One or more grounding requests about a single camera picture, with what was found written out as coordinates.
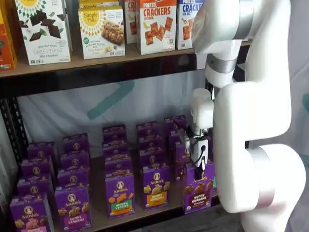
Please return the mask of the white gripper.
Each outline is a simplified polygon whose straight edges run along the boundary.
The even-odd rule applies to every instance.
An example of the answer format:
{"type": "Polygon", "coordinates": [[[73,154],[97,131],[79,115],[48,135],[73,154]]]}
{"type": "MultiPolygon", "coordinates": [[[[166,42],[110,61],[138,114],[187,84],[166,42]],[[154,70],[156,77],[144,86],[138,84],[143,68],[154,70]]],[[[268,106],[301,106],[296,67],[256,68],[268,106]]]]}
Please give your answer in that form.
{"type": "Polygon", "coordinates": [[[191,145],[191,162],[196,166],[195,180],[200,180],[208,163],[209,141],[195,140],[191,145]]]}

